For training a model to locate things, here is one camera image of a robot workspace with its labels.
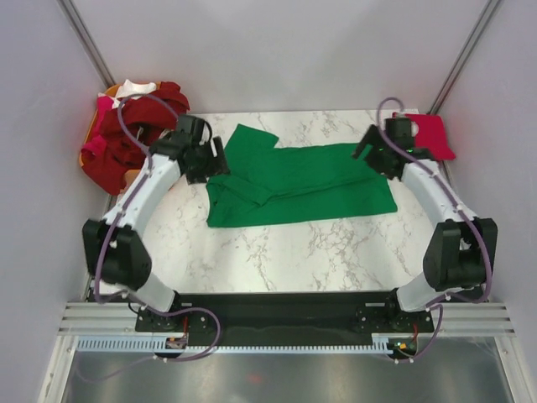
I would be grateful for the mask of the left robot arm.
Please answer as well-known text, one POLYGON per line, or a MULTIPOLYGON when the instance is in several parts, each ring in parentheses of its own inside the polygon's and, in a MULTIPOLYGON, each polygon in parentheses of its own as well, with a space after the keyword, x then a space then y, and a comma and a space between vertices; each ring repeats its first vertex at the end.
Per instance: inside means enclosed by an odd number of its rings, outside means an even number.
POLYGON ((175 330, 184 310, 174 303, 175 291, 153 272, 143 234, 156 207, 181 178, 203 184, 228 173, 222 140, 203 118, 182 115, 176 128, 149 147, 143 168, 101 219, 89 219, 82 228, 86 263, 94 280, 96 301, 131 296, 155 311, 155 321, 175 330))

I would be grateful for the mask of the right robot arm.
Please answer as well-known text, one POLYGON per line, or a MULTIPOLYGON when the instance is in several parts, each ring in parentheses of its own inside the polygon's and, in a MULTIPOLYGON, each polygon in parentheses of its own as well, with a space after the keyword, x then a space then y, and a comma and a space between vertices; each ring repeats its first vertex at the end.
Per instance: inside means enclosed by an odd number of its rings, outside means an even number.
POLYGON ((465 290, 478 289, 486 299, 493 277, 498 226, 466 206, 440 173, 440 164, 426 148, 416 146, 412 123, 402 116, 388 118, 380 128, 369 126, 353 156, 389 180, 410 190, 434 227, 422 260, 422 271, 392 292, 384 320, 404 330, 415 311, 456 298, 470 301, 465 290))

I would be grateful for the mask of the green t shirt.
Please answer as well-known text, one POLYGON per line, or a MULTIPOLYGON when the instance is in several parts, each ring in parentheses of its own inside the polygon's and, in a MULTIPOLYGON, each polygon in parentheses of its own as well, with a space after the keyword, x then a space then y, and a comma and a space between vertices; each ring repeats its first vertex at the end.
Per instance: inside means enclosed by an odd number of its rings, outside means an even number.
POLYGON ((278 147, 276 135, 239 124, 225 146, 229 173, 206 190, 210 228, 366 217, 398 210, 387 180, 353 159, 354 144, 278 147))

